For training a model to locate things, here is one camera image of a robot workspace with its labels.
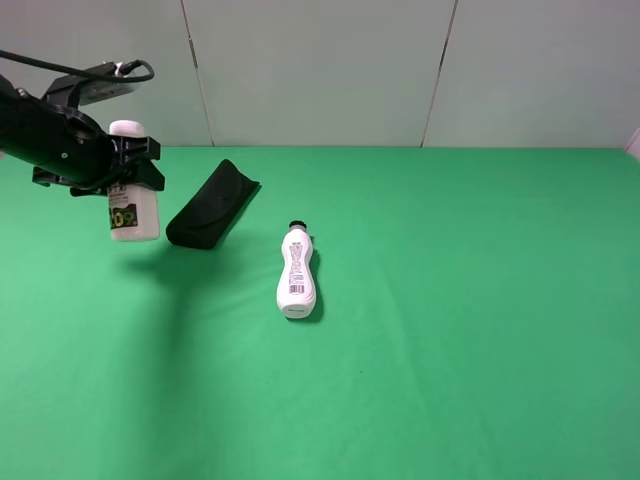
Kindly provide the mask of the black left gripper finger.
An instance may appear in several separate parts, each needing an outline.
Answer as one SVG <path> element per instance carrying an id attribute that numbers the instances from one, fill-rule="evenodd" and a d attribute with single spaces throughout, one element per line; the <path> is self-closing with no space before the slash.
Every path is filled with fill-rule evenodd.
<path id="1" fill-rule="evenodd" d="M 133 185 L 161 192 L 165 189 L 165 177 L 151 160 L 133 160 L 117 166 L 102 182 L 103 189 L 114 185 Z"/>

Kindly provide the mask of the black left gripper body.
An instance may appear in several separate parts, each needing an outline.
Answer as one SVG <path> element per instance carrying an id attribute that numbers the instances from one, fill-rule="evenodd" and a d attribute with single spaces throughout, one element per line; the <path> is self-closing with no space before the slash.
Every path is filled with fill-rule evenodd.
<path id="1" fill-rule="evenodd" d="M 133 160 L 160 158 L 160 144 L 145 133 L 108 133 L 79 105 L 85 78 L 66 75 L 53 81 L 42 101 L 62 122 L 60 134 L 51 134 L 53 157 L 33 168 L 32 181 L 44 187 L 64 186 L 73 196 L 105 195 L 102 182 L 117 166 Z"/>

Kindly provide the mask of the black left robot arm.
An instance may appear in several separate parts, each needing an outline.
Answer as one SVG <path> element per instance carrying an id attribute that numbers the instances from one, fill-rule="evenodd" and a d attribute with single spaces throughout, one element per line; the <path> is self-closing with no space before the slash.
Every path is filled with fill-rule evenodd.
<path id="1" fill-rule="evenodd" d="M 114 185 L 160 192 L 165 177 L 153 162 L 161 146 L 153 138 L 109 134 L 79 111 L 93 82 L 57 79 L 41 98 L 1 79 L 1 151 L 33 166 L 38 185 L 65 186 L 74 197 L 105 196 Z"/>

